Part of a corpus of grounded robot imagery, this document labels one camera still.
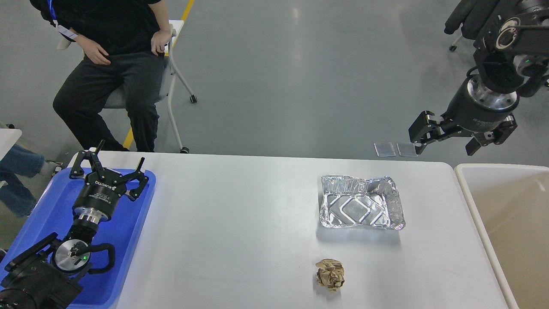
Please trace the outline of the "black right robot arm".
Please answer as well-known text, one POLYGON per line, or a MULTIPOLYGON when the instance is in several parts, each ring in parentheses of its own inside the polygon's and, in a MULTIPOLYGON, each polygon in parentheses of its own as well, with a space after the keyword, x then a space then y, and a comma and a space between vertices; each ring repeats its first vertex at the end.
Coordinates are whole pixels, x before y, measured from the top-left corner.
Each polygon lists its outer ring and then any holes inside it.
POLYGON ((470 137, 469 156, 490 143, 500 145, 517 127, 513 111, 548 80, 546 0, 461 0, 445 23, 473 40, 477 70, 468 71, 445 113, 423 111, 408 132, 414 153, 435 141, 470 137))

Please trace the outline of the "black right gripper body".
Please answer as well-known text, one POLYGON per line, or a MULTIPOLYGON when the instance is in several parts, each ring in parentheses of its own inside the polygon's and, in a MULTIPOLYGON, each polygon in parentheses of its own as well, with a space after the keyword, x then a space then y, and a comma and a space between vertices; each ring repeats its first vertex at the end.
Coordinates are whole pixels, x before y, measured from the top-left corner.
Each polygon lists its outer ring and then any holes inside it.
POLYGON ((484 85, 480 76, 469 76, 442 114, 442 129, 445 132, 457 127, 472 132, 492 131, 516 109, 518 103, 516 92, 494 92, 484 85))

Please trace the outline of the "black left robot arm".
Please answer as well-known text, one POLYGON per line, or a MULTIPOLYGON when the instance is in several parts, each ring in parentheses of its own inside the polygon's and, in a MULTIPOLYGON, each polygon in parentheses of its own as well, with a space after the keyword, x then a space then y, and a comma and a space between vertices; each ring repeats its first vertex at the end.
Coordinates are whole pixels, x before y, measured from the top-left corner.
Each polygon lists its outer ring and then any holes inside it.
POLYGON ((150 205, 155 178, 102 166, 77 153, 55 176, 2 262, 3 309, 109 307, 121 290, 150 205))

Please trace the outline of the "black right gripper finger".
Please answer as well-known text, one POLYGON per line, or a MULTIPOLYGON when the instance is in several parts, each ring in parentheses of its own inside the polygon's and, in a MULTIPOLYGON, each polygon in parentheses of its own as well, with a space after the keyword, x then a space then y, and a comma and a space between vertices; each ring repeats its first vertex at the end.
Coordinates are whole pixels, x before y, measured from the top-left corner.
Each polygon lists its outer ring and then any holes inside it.
POLYGON ((431 111, 423 111, 408 129, 410 142, 414 144, 417 155, 435 141, 444 141, 451 137, 465 137, 465 129, 445 114, 436 116, 431 111))
POLYGON ((492 131, 474 132, 472 139, 465 145, 465 150, 469 156, 473 156, 478 149, 488 146, 490 143, 500 145, 506 141, 516 127, 515 117, 513 114, 510 114, 492 131))

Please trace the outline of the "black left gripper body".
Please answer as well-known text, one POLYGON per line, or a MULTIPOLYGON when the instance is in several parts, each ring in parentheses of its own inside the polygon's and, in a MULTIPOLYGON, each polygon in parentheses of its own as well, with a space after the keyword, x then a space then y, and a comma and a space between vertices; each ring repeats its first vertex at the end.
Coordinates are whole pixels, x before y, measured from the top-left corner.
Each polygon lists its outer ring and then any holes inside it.
POLYGON ((110 221, 122 195, 127 191, 128 180, 118 171, 105 169, 104 176, 96 171, 85 175, 84 170, 72 171, 72 179, 83 179, 72 213, 74 219, 91 222, 110 221))

